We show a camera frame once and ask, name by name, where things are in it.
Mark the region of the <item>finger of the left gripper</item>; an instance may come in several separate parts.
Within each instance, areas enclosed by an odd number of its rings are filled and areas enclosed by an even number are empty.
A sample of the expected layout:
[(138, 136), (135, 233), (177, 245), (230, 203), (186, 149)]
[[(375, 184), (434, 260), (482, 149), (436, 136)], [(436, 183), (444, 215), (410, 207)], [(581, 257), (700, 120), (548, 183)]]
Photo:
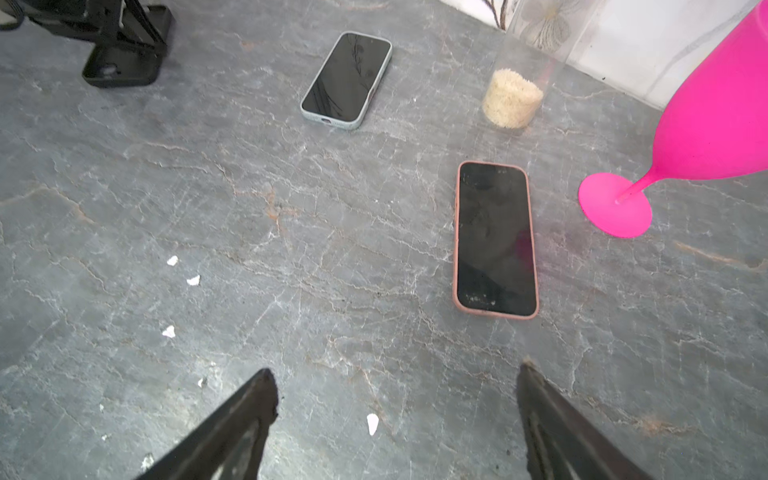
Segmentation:
[(139, 1), (21, 1), (26, 18), (50, 33), (96, 46), (164, 56), (168, 8)]

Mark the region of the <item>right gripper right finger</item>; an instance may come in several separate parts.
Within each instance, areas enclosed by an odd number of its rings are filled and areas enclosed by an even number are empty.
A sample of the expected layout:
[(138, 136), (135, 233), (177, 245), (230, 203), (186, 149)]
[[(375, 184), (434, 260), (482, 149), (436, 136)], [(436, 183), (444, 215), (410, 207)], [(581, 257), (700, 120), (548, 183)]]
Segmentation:
[(539, 373), (520, 365), (516, 398), (533, 479), (648, 479)]

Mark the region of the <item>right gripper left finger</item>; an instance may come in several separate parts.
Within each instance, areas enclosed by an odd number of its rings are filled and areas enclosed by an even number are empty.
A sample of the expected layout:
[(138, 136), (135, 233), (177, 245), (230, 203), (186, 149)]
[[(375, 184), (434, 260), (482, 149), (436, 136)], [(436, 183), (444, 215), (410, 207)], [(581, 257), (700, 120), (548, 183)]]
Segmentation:
[(275, 377), (263, 368), (139, 477), (256, 479), (278, 404)]

